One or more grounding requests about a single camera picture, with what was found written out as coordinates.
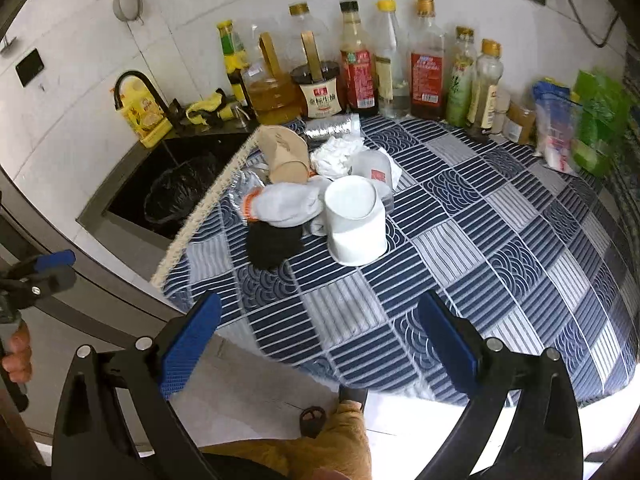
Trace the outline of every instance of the floor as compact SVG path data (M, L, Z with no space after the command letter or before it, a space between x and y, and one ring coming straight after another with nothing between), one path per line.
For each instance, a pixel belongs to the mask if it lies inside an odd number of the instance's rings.
M626 389L581 410L585 455L607 447L623 433L640 404L638 377ZM194 441L203 446L247 438L295 438L300 410L311 405L331 409L336 397L311 377L215 337L172 405ZM365 419L373 479L415 479L461 413L462 408L439 402L370 394ZM475 470L494 461L513 413L503 410Z

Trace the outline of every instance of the black sink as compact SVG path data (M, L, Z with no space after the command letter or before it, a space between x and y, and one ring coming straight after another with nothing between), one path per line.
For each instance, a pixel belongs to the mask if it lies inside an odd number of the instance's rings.
M158 226L145 219L145 198L153 182L165 170L203 155L212 155L216 159L215 171L220 174L248 137L249 134L243 132L200 134L162 140L122 186L108 211L169 240L174 239L181 222L172 221Z

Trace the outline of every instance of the person's foot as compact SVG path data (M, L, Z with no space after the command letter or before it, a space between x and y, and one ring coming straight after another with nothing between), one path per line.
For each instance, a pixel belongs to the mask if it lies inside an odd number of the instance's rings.
M338 390L338 402L344 400L351 400L360 404L360 410L364 412L364 405L367 402L367 395L369 390L366 388L348 388L340 385Z

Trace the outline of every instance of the screw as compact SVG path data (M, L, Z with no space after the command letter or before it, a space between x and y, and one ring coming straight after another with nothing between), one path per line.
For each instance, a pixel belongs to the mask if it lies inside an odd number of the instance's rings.
M546 356L552 361L558 361L558 359L560 359L560 352L555 348L547 348Z
M84 359L85 357L87 357L89 354L91 353L91 347L89 345L82 345L78 351L76 351L76 355L81 358Z
M147 350L151 348L151 345L154 343L154 340L148 336L141 337L136 341L136 348L138 350Z
M486 347L492 352L499 352L504 348L504 344L497 337L490 337L486 340Z

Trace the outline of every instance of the person's hand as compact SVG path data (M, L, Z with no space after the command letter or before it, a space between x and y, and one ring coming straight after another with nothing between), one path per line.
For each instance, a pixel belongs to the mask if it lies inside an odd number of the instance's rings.
M14 383L26 383L31 380L31 337L25 322L9 339L9 348L4 352L9 354L2 358L2 368L9 374Z

